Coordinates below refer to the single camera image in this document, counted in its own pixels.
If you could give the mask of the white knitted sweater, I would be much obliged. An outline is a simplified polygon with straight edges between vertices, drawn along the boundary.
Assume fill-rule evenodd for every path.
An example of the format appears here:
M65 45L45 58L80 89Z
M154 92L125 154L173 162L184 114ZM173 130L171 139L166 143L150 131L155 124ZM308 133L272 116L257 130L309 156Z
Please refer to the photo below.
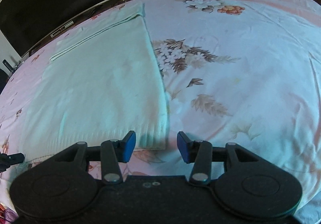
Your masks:
M167 100L144 16L144 4L128 5L58 42L26 113L28 162L129 131L136 149L165 147Z

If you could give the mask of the black chair back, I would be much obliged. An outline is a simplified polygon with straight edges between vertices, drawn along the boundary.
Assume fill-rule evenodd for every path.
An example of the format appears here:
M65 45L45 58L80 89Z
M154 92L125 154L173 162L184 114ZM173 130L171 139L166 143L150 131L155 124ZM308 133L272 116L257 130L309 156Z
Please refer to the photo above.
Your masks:
M5 88L6 84L8 82L8 75L6 72L4 72L2 69L0 69L0 93Z

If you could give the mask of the dark cylindrical bottle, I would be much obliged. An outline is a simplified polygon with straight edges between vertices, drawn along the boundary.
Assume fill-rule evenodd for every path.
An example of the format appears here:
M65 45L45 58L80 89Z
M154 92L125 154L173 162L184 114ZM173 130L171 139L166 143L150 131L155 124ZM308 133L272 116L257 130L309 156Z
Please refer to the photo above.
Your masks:
M9 70L10 73L13 72L13 67L10 65L10 63L8 63L6 59L3 60L3 64Z

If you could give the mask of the pink floral bed sheet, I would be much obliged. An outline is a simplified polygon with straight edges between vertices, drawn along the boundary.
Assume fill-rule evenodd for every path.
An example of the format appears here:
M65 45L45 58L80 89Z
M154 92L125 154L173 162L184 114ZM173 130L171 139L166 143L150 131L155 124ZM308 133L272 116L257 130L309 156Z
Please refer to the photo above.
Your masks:
M165 150L138 150L130 175L187 175L185 132L235 142L300 181L296 216L320 221L320 6L312 0L140 0L168 98Z

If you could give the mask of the silver set-top box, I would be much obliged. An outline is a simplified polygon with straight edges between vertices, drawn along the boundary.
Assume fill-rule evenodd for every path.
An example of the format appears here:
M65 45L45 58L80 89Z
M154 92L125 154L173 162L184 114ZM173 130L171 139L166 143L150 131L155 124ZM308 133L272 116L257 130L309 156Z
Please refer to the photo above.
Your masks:
M62 33L64 30L66 30L67 28L71 27L72 25L74 25L74 22L71 20L71 21L67 22L66 24L62 25L60 28L58 28L55 31L53 31L50 34L50 37L51 38L56 37L58 34Z

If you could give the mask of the brown wooden tv cabinet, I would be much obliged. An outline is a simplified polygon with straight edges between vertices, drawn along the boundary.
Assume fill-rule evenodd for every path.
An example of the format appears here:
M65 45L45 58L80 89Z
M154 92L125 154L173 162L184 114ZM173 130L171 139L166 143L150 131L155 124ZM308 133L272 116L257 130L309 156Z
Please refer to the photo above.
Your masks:
M50 34L62 25L72 20L74 22L72 26L75 26L125 2L127 1L103 0L90 7L81 6L80 2L75 3L75 6L69 4L71 12L67 15L63 14L62 3L54 1L52 4L46 2L42 4L41 0L36 0L33 5L19 3L17 10L10 6L7 10L1 11L1 14L7 14L2 19L1 31L21 56L17 64L11 65L13 72L9 75L12 76L25 59L51 42L55 37L51 38Z

